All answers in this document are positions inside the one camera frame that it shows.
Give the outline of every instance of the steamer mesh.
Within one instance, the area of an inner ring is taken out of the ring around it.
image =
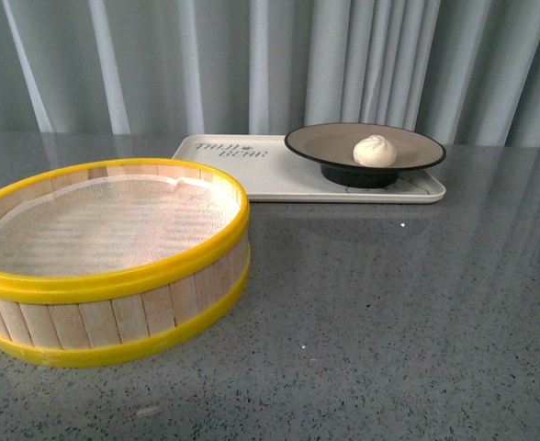
[[[239,209],[197,179],[92,179],[9,211],[0,220],[0,271],[64,277],[149,264],[203,243]]]

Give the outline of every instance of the bowl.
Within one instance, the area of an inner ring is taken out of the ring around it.
[[[361,140],[381,135],[392,142],[397,159],[390,167],[364,167],[354,161]],[[293,153],[319,163],[330,181],[346,187],[382,188],[394,184],[399,173],[441,163],[445,148],[437,141],[410,130],[377,124],[328,123],[291,131],[285,145]]]

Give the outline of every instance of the white tray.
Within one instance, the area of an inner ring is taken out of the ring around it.
[[[430,204],[445,187],[424,170],[402,172],[386,188],[344,187],[327,180],[320,166],[292,153],[284,136],[194,135],[173,156],[216,167],[235,177],[251,201]]]

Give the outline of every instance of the yellow rim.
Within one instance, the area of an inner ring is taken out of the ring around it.
[[[250,205],[242,185],[232,176],[208,165],[175,159],[120,159],[80,164],[32,176],[0,189],[0,198],[59,175],[92,168],[125,164],[178,165],[209,171],[235,186],[241,195],[242,206],[235,218],[218,234],[181,254],[134,268],[80,277],[32,277],[0,271],[0,299],[26,303],[79,303],[110,300],[158,288],[196,273],[225,255],[245,234]]]
[[[48,349],[21,345],[0,336],[0,349],[15,358],[57,368],[92,368],[136,360],[162,352],[201,333],[222,317],[242,294],[249,273],[250,256],[238,282],[228,294],[198,316],[168,331],[122,345],[94,349]]]

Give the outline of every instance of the steamer basket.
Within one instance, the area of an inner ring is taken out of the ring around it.
[[[220,318],[248,276],[249,203],[231,176],[201,164],[129,159],[82,164],[0,190],[0,220],[20,203],[98,177],[158,175],[199,179],[237,202],[231,222],[180,254],[130,269],[75,277],[0,271],[0,349],[57,367],[92,367],[163,351]]]

